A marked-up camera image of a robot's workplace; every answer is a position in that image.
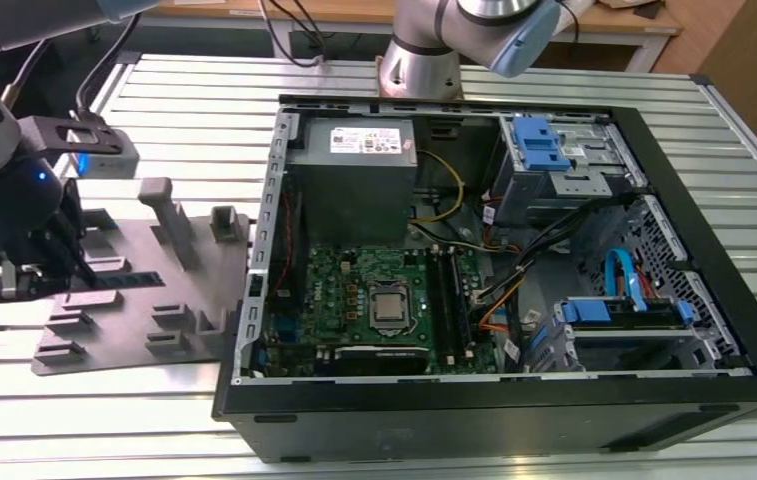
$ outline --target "yellow wire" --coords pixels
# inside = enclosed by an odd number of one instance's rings
[[[436,156],[434,153],[431,153],[425,150],[416,150],[416,153],[421,153],[421,154],[429,156],[438,162],[440,162],[440,164],[446,167],[446,170],[448,170],[448,173],[452,174],[452,177],[455,178],[455,182],[458,183],[458,198],[455,199],[455,204],[452,205],[452,208],[450,208],[444,213],[439,214],[435,217],[411,218],[411,220],[409,220],[409,223],[439,222],[446,217],[448,217],[452,213],[455,213],[458,211],[458,209],[460,208],[460,204],[463,203],[463,180],[460,180],[460,175],[458,175],[458,172],[455,171],[452,166],[439,156]]]

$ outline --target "cpu socket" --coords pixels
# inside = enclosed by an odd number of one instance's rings
[[[404,285],[368,287],[368,326],[377,331],[403,330],[409,327],[408,294]]]

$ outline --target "wooden desk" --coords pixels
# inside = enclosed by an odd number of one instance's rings
[[[309,15],[325,32],[379,33],[392,32],[392,17],[396,0],[301,0]],[[144,23],[217,28],[264,28],[256,8],[256,0],[227,0],[225,3],[176,5],[176,0],[164,0],[153,10],[153,17]],[[280,4],[295,16],[301,17],[291,0]],[[268,4],[268,17],[283,33],[296,28],[288,17]],[[572,27],[554,38],[555,42],[572,41]],[[631,9],[615,10],[595,4],[579,18],[579,42],[638,47],[628,72],[648,72],[662,53],[668,38],[682,31],[668,11],[663,8],[654,20],[632,15]]]

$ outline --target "black case frame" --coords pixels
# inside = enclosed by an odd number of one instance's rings
[[[291,113],[336,117],[357,115],[347,110],[355,104],[368,104],[371,113],[383,108],[404,115],[416,115],[423,105],[448,113],[466,108],[607,114],[755,375],[231,386],[227,355],[212,417],[232,423],[263,461],[658,450],[734,420],[757,417],[757,300],[635,109],[285,95],[280,104],[296,106],[285,110]],[[233,345],[237,329],[229,327]]]

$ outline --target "robotic arm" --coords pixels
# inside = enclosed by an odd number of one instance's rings
[[[396,2],[392,43],[380,65],[383,93],[454,98],[460,91],[459,54],[515,77],[547,46],[559,14],[554,0]]]
[[[0,0],[0,52],[104,22],[119,22],[156,0]],[[543,50],[559,19],[554,0],[401,0],[380,68],[385,94],[452,98],[459,54],[511,77]],[[0,101],[0,302],[108,288],[87,262],[75,181],[48,161],[65,153],[116,155],[123,142],[103,119],[15,119]],[[69,138],[83,138],[71,142]]]
[[[0,0],[0,51],[155,6],[155,0]],[[84,143],[68,141],[80,134]],[[97,288],[84,262],[81,209],[75,181],[48,165],[64,153],[119,154],[123,145],[95,114],[77,120],[16,120],[0,101],[0,302],[69,290],[73,279]]]

